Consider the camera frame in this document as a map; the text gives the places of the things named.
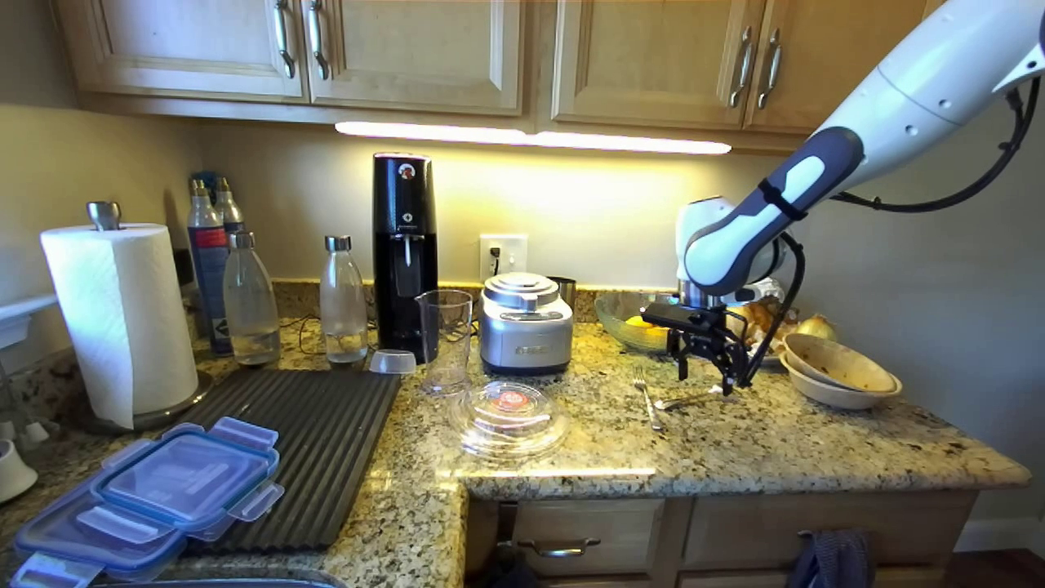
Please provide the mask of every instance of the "glass bottle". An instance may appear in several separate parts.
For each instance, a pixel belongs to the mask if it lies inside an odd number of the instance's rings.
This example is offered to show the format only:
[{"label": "glass bottle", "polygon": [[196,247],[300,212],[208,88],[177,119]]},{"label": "glass bottle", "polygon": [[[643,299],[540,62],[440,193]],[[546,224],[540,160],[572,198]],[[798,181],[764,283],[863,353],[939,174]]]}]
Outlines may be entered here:
[{"label": "glass bottle", "polygon": [[226,224],[230,234],[243,227],[243,212],[238,212],[238,206],[237,206],[230,175],[218,175],[216,212],[218,212],[218,220],[221,220],[221,224]]},{"label": "glass bottle", "polygon": [[322,341],[328,361],[367,360],[367,299],[350,234],[323,234]]},{"label": "glass bottle", "polygon": [[281,357],[281,320],[270,276],[255,251],[255,231],[238,227],[230,242],[221,293],[232,357],[243,367],[264,367]]},{"label": "glass bottle", "polygon": [[202,330],[208,337],[213,353],[230,357],[232,341],[226,327],[226,299],[221,299],[221,276],[230,260],[230,234],[221,227],[218,212],[208,202],[208,189],[202,181],[191,182],[191,251],[194,251],[194,271],[201,286],[201,309],[202,309]]}]

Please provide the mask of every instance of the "wall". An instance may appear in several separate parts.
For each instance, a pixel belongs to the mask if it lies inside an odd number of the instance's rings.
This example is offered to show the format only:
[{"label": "wall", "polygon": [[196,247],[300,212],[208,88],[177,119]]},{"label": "wall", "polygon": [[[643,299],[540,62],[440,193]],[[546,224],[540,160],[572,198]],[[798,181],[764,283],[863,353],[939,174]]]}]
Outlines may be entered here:
[{"label": "wall", "polygon": [[[1008,131],[1002,109],[890,181],[902,198],[963,187]],[[440,276],[477,281],[482,231],[526,231],[536,271],[581,286],[670,286],[673,221],[696,197],[745,197],[778,157],[643,160],[347,141],[328,127],[213,127],[205,164],[226,169],[279,276],[315,276],[322,234],[350,231],[371,273],[373,152],[434,160]],[[824,202],[794,234],[806,246],[805,309],[902,372],[908,391],[1045,472],[1045,231],[1041,124],[980,198],[934,214]],[[1045,484],[980,499],[980,518],[1035,517]]]},{"label": "wall", "polygon": [[[201,166],[184,120],[115,119],[74,109],[48,3],[0,3],[0,303],[53,292],[39,231],[82,224],[88,198],[122,198],[127,220],[163,221]],[[33,320],[24,361],[60,320]]]}]

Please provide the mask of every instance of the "paper towel roll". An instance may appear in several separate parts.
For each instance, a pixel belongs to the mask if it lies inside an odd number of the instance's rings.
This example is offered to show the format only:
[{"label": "paper towel roll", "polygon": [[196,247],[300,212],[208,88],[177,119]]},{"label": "paper towel roll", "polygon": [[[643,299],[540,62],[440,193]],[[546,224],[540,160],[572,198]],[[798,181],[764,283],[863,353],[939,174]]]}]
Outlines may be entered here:
[{"label": "paper towel roll", "polygon": [[135,414],[191,403],[201,377],[168,224],[70,224],[39,242],[95,414],[135,431]]}]

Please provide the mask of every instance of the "wooden cabinet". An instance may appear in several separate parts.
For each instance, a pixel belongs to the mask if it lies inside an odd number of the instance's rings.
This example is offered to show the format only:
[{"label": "wooden cabinet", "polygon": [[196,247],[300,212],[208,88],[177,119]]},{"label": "wooden cabinet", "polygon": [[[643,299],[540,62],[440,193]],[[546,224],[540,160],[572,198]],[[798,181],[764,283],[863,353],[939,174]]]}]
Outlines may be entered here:
[{"label": "wooden cabinet", "polygon": [[635,499],[475,499],[469,568],[516,552],[551,586],[778,588],[805,535],[857,530],[870,538],[875,586],[928,588],[977,493],[782,493]]},{"label": "wooden cabinet", "polygon": [[928,0],[559,0],[551,119],[814,131]]},{"label": "wooden cabinet", "polygon": [[336,120],[350,109],[408,120],[499,114],[526,131],[799,138],[939,0],[55,5],[78,86],[158,114]]},{"label": "wooden cabinet", "polygon": [[521,0],[60,0],[85,90],[523,111]]},{"label": "wooden cabinet", "polygon": [[323,0],[306,29],[317,105],[523,111],[523,0]]},{"label": "wooden cabinet", "polygon": [[270,0],[55,0],[85,90],[300,100],[299,25]]},{"label": "wooden cabinet", "polygon": [[736,18],[731,39],[754,35],[754,67],[736,100],[753,131],[814,131],[899,47],[934,0],[768,0],[760,23]]},{"label": "wooden cabinet", "polygon": [[977,493],[699,496],[682,572],[708,586],[772,586],[810,530],[857,530],[881,577],[942,577]]},{"label": "wooden cabinet", "polygon": [[559,0],[551,119],[632,127],[736,127],[715,90],[737,53],[728,23],[758,0]]}]

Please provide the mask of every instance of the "upper cabinet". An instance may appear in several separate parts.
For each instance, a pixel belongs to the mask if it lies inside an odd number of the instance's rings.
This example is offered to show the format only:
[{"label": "upper cabinet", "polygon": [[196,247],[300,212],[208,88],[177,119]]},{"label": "upper cabinet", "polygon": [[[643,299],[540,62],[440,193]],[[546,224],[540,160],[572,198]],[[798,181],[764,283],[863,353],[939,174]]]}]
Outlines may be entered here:
[{"label": "upper cabinet", "polygon": [[551,119],[565,124],[736,127],[715,90],[728,23],[758,0],[559,0]]},{"label": "upper cabinet", "polygon": [[932,0],[559,0],[551,119],[814,131]]},{"label": "upper cabinet", "polygon": [[523,111],[521,0],[60,0],[60,13],[85,90]]},{"label": "upper cabinet", "polygon": [[78,86],[117,109],[255,120],[499,114],[526,131],[798,138],[939,0],[55,5]]},{"label": "upper cabinet", "polygon": [[731,41],[753,35],[754,72],[745,88],[718,78],[731,109],[754,131],[814,131],[899,47],[934,0],[768,0],[760,18],[748,13]]},{"label": "upper cabinet", "polygon": [[523,111],[523,0],[306,0],[305,18],[322,105]]},{"label": "upper cabinet", "polygon": [[55,0],[85,90],[299,100],[292,9],[270,0]]}]

